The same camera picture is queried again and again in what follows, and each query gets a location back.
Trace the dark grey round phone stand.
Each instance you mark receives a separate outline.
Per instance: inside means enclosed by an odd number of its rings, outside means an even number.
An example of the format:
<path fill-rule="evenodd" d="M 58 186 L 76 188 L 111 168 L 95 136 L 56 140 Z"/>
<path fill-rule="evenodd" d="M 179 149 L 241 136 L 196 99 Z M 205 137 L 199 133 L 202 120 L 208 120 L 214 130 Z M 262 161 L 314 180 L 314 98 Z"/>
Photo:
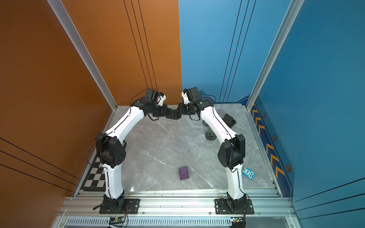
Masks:
<path fill-rule="evenodd" d="M 215 135 L 215 133 L 211 130 L 208 130 L 206 133 L 205 133 L 205 137 L 207 140 L 209 141 L 213 141 L 217 138 L 217 136 Z"/>

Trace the black phone stand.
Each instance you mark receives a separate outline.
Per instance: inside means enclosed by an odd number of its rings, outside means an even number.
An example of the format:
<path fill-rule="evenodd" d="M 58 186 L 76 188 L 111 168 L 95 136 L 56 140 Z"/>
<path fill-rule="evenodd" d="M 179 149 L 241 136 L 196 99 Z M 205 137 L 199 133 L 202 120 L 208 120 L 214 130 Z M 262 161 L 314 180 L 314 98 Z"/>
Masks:
<path fill-rule="evenodd" d="M 186 105 L 184 103 L 180 103 L 176 109 L 167 107 L 165 117 L 172 120 L 178 120 L 181 119 L 181 117 L 185 114 Z"/>
<path fill-rule="evenodd" d="M 223 117 L 223 121 L 229 128 L 232 128 L 233 126 L 236 125 L 236 120 L 229 114 L 225 114 L 225 116 Z"/>

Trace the purple-grey phone stand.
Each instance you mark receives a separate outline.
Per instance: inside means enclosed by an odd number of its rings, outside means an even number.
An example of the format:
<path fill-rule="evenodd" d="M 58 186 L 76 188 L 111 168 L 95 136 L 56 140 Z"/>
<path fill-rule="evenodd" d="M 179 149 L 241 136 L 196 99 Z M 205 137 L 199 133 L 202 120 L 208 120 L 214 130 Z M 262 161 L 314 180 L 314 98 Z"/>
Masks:
<path fill-rule="evenodd" d="M 209 125 L 205 122 L 205 121 L 202 121 L 202 124 L 205 126 L 205 127 L 208 127 Z"/>

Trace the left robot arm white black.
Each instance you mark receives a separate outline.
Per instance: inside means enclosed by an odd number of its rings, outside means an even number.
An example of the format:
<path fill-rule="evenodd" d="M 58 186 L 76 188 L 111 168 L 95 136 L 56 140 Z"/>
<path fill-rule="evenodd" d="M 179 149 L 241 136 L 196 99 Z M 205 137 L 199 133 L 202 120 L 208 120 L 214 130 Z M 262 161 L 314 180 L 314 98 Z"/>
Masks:
<path fill-rule="evenodd" d="M 124 116 L 105 133 L 98 133 L 94 144 L 105 173 L 106 190 L 99 208 L 101 214 L 121 213 L 125 208 L 125 191 L 122 186 L 122 163 L 126 158 L 125 138 L 146 115 L 163 114 L 166 95 L 147 89 L 144 97 L 131 103 Z"/>

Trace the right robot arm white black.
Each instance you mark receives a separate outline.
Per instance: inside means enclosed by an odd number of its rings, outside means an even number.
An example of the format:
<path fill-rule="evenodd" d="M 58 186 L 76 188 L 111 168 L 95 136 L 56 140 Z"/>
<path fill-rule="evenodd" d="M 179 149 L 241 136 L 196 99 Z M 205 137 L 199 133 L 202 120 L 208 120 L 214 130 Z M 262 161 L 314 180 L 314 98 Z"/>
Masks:
<path fill-rule="evenodd" d="M 221 146 L 218 160 L 226 169 L 228 180 L 227 204 L 232 213 L 240 213 L 248 203 L 241 177 L 245 157 L 245 137 L 236 134 L 218 115 L 214 105 L 203 99 L 196 87 L 182 92 L 184 105 L 189 114 L 196 113 L 216 135 Z"/>

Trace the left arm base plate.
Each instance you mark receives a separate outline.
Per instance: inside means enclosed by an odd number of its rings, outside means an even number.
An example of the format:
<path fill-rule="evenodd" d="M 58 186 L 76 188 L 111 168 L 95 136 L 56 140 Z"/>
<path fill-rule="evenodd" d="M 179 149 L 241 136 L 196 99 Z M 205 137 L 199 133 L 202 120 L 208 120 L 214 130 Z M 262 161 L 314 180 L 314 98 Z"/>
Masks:
<path fill-rule="evenodd" d="M 100 205 L 100 214 L 127 214 L 138 213 L 140 199 L 103 200 Z"/>

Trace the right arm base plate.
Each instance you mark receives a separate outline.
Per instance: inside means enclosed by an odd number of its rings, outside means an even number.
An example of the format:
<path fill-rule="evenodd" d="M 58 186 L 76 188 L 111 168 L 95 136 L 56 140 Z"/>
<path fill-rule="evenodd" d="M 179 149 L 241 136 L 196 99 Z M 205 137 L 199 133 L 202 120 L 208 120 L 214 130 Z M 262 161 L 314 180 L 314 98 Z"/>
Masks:
<path fill-rule="evenodd" d="M 214 200 L 215 213 L 223 214 L 241 214 L 253 215 L 255 213 L 252 201 L 250 199 L 230 200 L 219 198 Z"/>

